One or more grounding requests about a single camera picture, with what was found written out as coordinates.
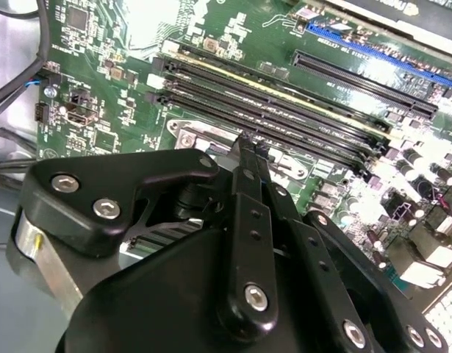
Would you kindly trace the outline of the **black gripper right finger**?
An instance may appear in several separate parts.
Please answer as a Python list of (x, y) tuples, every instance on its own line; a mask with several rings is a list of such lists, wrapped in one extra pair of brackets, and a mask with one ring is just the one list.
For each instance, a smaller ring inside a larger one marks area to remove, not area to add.
[(319, 211), (301, 215), (270, 178), (269, 149), (258, 145), (258, 169), (295, 265), (309, 281), (311, 325), (320, 352), (447, 352), (440, 332), (376, 265)]

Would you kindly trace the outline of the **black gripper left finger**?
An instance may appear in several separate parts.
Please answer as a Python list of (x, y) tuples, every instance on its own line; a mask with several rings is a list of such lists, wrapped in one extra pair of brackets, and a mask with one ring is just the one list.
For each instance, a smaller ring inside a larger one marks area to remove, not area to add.
[(264, 185), (258, 145), (238, 138), (223, 166), (197, 149), (35, 163), (24, 179), (15, 243), (70, 322), (97, 284), (217, 218), (223, 203), (213, 188)]

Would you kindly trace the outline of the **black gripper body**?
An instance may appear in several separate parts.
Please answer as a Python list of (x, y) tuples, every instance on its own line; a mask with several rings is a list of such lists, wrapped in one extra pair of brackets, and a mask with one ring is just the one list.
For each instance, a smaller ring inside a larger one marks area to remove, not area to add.
[(59, 352), (320, 352), (309, 281), (277, 225), (266, 184), (217, 186), (203, 228), (97, 284)]

